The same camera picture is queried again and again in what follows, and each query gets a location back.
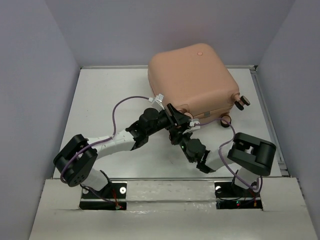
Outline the pink hard-shell suitcase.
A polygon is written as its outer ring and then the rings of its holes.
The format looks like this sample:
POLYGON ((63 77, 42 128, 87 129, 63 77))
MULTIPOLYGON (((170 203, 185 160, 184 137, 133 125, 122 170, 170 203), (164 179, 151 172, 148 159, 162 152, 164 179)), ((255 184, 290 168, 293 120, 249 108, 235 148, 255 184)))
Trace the pink hard-shell suitcase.
POLYGON ((153 94, 164 96, 164 106, 171 104, 202 124, 220 119, 226 127, 233 107, 242 111, 251 104, 206 43, 157 53, 148 63, 147 77, 153 94))

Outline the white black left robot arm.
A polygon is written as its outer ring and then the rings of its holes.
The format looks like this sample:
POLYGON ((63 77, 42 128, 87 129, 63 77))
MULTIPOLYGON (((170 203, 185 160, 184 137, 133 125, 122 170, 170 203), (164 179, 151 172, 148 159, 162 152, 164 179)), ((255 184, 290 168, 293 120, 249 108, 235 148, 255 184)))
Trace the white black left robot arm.
POLYGON ((118 152, 133 151, 145 145, 149 137, 163 129, 167 131, 189 127, 190 117, 171 104, 158 111, 149 107, 139 119, 111 136, 90 140, 77 134, 64 146, 53 160, 60 180, 69 187, 81 186, 99 198, 113 191, 112 182, 103 171, 93 168, 96 160, 118 152))

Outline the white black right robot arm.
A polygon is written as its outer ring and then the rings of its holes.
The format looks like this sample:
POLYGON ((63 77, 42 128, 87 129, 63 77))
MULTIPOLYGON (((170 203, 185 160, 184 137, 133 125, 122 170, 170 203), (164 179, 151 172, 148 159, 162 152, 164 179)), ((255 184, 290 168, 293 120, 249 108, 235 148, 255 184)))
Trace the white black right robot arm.
POLYGON ((262 190, 263 177, 271 174, 276 145, 270 141, 243 133, 234 132, 231 140, 222 143, 216 151, 206 149, 192 133, 179 129, 169 131, 172 145, 179 145, 187 160, 205 174, 226 167, 233 175, 230 190, 242 196, 249 189, 256 193, 262 190))

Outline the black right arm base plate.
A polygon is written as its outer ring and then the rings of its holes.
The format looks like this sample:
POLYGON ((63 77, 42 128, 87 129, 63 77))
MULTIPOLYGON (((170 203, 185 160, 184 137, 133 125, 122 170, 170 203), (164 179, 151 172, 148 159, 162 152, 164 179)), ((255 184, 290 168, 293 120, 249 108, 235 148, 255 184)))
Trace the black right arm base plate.
POLYGON ((216 208, 218 210, 263 209, 260 194, 243 189, 230 181, 214 183, 216 208))

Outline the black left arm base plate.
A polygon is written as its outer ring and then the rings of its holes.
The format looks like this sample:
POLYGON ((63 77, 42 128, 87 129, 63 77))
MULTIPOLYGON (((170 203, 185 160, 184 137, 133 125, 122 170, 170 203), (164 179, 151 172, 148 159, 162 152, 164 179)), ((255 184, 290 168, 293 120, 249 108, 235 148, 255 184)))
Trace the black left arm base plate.
POLYGON ((79 208, 93 211, 125 211, 127 209, 126 197, 126 181, 113 181, 103 191, 96 191, 90 187, 83 186, 79 208))

